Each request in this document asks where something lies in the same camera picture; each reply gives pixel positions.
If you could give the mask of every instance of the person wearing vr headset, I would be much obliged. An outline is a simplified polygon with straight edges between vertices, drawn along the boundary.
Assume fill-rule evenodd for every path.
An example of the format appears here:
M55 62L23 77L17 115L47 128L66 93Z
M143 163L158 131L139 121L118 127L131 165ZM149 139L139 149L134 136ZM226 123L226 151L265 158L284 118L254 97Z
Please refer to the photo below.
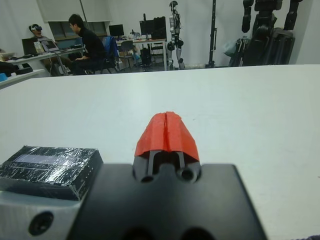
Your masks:
M85 70L101 68L103 59L106 57L106 51L102 41L93 32L87 29L84 21L78 14L73 14L69 18L70 28L75 34L82 37L83 57L77 58L72 62L73 75L85 75Z
M39 26L38 24L30 25L29 30L34 34L34 38L37 38L39 42L49 39L46 36L42 35L42 27ZM71 60L69 58L62 57L62 56L60 57L60 59L62 64L71 70L72 68ZM48 72L51 73L52 77L61 76L59 70L55 67L55 64L59 64L59 60L56 56L41 60L41 62L44 64L44 67L48 70Z

